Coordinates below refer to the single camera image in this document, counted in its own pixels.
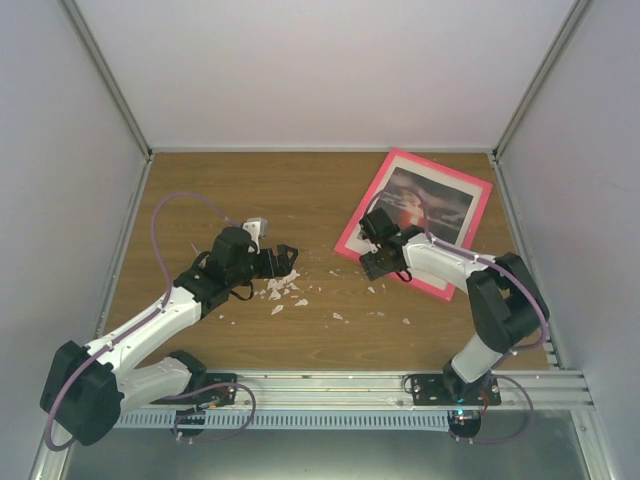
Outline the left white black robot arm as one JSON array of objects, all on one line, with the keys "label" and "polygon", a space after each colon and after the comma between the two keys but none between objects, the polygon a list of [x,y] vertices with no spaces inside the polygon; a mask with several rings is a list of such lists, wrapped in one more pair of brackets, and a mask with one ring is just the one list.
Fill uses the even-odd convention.
[{"label": "left white black robot arm", "polygon": [[171,279],[167,291],[112,332],[85,345],[68,341],[54,354],[40,399],[46,427],[66,430],[72,442],[92,445],[120,416],[167,399],[193,404],[206,391],[206,368],[179,351],[150,367],[141,361],[191,327],[256,279],[284,278],[298,257],[296,248],[263,248],[265,220],[224,228],[210,250]]}]

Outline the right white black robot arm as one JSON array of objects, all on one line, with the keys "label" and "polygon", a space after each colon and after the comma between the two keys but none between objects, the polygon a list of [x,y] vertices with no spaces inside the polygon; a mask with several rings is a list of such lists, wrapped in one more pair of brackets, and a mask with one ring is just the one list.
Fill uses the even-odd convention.
[{"label": "right white black robot arm", "polygon": [[467,294],[474,334],[443,367],[443,393],[451,403],[468,403],[508,355],[546,341],[549,309],[520,256],[475,253],[417,225],[402,229],[381,208],[359,225],[369,244],[359,262],[371,281],[393,274],[409,283],[429,274]]}]

